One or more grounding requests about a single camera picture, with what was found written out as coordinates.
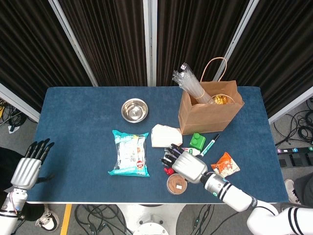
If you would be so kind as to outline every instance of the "stainless steel bowl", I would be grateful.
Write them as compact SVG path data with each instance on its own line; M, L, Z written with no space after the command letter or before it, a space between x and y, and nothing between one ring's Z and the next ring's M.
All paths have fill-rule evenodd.
M141 99L129 99L123 104L121 112L126 121L136 123L146 118L148 106Z

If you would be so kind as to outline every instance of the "teal snack bag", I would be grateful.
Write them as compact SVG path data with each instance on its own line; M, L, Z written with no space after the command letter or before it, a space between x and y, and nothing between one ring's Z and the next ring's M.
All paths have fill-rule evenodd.
M110 175L149 177L146 165L146 138L148 132L142 135L121 133L113 130L117 161Z

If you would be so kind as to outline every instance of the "brown paper bag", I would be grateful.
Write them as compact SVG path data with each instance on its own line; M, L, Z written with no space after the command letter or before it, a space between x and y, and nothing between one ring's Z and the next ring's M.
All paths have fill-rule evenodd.
M183 135L223 131L245 104L237 91L236 81L201 82L210 95L225 94L227 104L198 104L183 91L179 107L179 125Z

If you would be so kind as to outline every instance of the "orange snack bag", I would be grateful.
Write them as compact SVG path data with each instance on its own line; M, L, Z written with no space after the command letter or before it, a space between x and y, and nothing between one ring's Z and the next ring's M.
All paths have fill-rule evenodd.
M212 164L211 167L216 173L222 175L224 178L237 171L240 171L240 168L237 166L235 161L226 152L219 159L219 161L216 164Z

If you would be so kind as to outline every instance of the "green marker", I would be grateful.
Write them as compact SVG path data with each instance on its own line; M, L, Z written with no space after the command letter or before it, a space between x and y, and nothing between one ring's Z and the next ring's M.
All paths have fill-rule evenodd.
M204 150L200 153L200 156L203 157L208 151L209 149L212 147L212 145L215 143L215 141L220 137L219 134L217 134L213 140L211 140L211 142L204 148Z

